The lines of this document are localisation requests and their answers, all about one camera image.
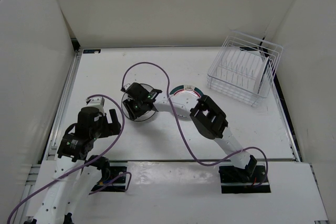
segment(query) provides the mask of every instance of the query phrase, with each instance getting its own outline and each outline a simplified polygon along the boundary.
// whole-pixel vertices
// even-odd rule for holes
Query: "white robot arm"
[[[77,123],[65,132],[57,151],[53,179],[83,165],[93,143],[98,138],[118,135],[120,124],[115,110],[110,110],[112,123],[108,123],[104,113],[104,98],[97,97],[87,101],[86,107],[78,114]],[[90,166],[74,172],[50,186],[42,205],[33,220],[25,224],[73,224],[78,223],[76,209],[89,195],[94,185],[109,174],[109,161],[101,157]]]
[[[150,110],[172,112],[169,100],[161,90],[148,91],[135,82],[125,87],[125,93],[127,98],[123,101],[123,105],[131,120],[135,120]],[[190,118],[198,132],[214,140],[227,155],[243,149],[228,127],[226,114],[209,96],[203,95],[199,99],[171,96],[170,99],[178,115]],[[243,151],[232,156],[230,160],[237,168],[239,176],[237,181],[249,182],[257,165],[256,159],[247,151]]]

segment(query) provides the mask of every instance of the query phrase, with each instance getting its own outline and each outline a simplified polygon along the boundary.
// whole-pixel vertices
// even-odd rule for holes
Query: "dish rack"
[[[209,88],[256,107],[269,94],[282,50],[282,46],[232,31],[209,69]]]

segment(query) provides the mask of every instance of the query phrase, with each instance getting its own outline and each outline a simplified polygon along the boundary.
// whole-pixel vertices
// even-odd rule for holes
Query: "purple cable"
[[[103,185],[101,188],[99,188],[99,189],[97,189],[95,191],[90,192],[89,195],[92,195],[92,194],[95,194],[95,193],[97,193],[99,191],[104,190],[106,187],[108,187],[109,185],[113,184],[113,182],[115,182],[118,178],[120,178],[120,177],[122,177],[122,176],[124,176],[126,174],[130,175],[130,179],[128,180],[127,187],[125,188],[125,190],[121,189],[121,191],[127,191],[128,188],[130,187],[130,182],[131,182],[131,179],[132,179],[132,174],[130,172],[124,172],[122,174],[119,174],[117,177],[115,177],[114,179],[112,179],[111,181],[109,181],[108,183],[106,183],[105,185]]]
[[[185,147],[187,148],[188,152],[190,153],[190,155],[193,157],[193,159],[194,159],[197,163],[199,163],[200,165],[203,165],[203,166],[214,166],[214,165],[218,165],[219,163],[221,163],[221,162],[223,162],[223,161],[226,161],[226,160],[229,159],[230,157],[232,157],[232,156],[234,156],[234,155],[236,155],[236,154],[238,154],[238,153],[240,153],[240,152],[244,152],[244,151],[247,151],[247,150],[250,150],[250,149],[255,149],[255,150],[260,151],[260,152],[262,153],[262,155],[264,156],[264,159],[265,159],[265,167],[266,167],[266,168],[265,168],[265,177],[264,177],[264,179],[263,179],[258,185],[255,185],[254,187],[259,187],[260,185],[262,185],[262,184],[265,182],[265,180],[266,180],[266,178],[267,178],[267,174],[268,174],[268,161],[267,161],[267,157],[266,157],[265,153],[264,153],[261,149],[259,149],[258,147],[251,146],[251,147],[243,148],[242,150],[239,150],[239,151],[236,151],[236,152],[232,152],[231,154],[227,155],[226,157],[222,158],[221,160],[218,160],[218,161],[213,162],[213,163],[210,163],[210,164],[203,163],[202,161],[200,161],[200,160],[195,156],[195,154],[194,154],[193,151],[191,150],[190,146],[188,145],[187,140],[186,140],[185,137],[184,137],[183,131],[182,131],[181,126],[180,126],[179,119],[178,119],[178,117],[177,117],[176,110],[175,110],[175,108],[174,108],[173,102],[172,102],[171,99],[170,99],[170,95],[169,95],[170,78],[169,78],[167,72],[166,72],[162,67],[160,67],[159,65],[157,65],[157,64],[155,64],[155,63],[152,63],[152,62],[146,62],[146,61],[143,61],[143,62],[138,62],[138,63],[136,63],[136,64],[130,66],[130,67],[126,70],[126,72],[125,72],[125,74],[124,74],[124,76],[123,76],[123,78],[122,78],[121,88],[124,87],[124,81],[125,81],[126,74],[127,74],[133,67],[135,67],[135,66],[137,66],[137,65],[140,65],[140,64],[149,64],[149,65],[153,65],[153,66],[155,66],[155,67],[161,69],[161,71],[166,75],[166,77],[167,77],[167,90],[166,90],[166,95],[167,95],[167,97],[168,97],[170,106],[172,107],[173,114],[174,114],[175,121],[176,121],[177,128],[178,128],[178,131],[180,132],[180,135],[181,135],[181,138],[182,138],[182,140],[183,140],[183,142],[184,142],[184,144],[185,144]]]
[[[105,155],[105,153],[108,152],[115,145],[115,143],[118,141],[118,139],[121,136],[121,133],[124,130],[124,126],[125,126],[125,116],[124,116],[124,114],[123,114],[120,106],[117,104],[117,102],[114,99],[108,97],[107,95],[104,95],[104,94],[94,94],[94,95],[89,96],[88,99],[93,98],[93,97],[104,97],[104,98],[110,100],[111,102],[113,102],[117,106],[117,108],[120,110],[121,117],[122,117],[122,124],[121,124],[121,129],[120,129],[119,135],[115,138],[115,140],[113,141],[113,143],[105,151],[103,151],[100,155],[98,155],[96,158],[94,158],[93,160],[91,160],[91,161],[89,161],[89,162],[87,162],[87,163],[85,163],[83,165],[80,165],[80,166],[78,166],[78,167],[76,167],[76,168],[74,168],[74,169],[72,169],[72,170],[64,173],[63,175],[59,176],[57,179],[51,181],[49,184],[47,184],[44,187],[38,189],[37,191],[35,191],[31,195],[29,195],[27,198],[23,199],[19,204],[17,204],[17,206],[13,209],[13,211],[8,216],[7,224],[11,224],[10,223],[11,222],[10,221],[11,218],[13,217],[14,213],[19,209],[19,207],[22,206],[23,203],[25,203],[29,199],[33,198],[35,195],[37,195],[41,191],[43,191],[43,190],[47,189],[48,187],[52,186],[53,184],[57,183],[59,181],[58,179],[65,178],[69,174],[74,173],[74,172],[76,172],[76,171],[84,168],[85,166],[89,166],[90,164],[92,164],[93,162],[95,162],[96,160],[98,160],[99,158],[101,158],[103,155]]]

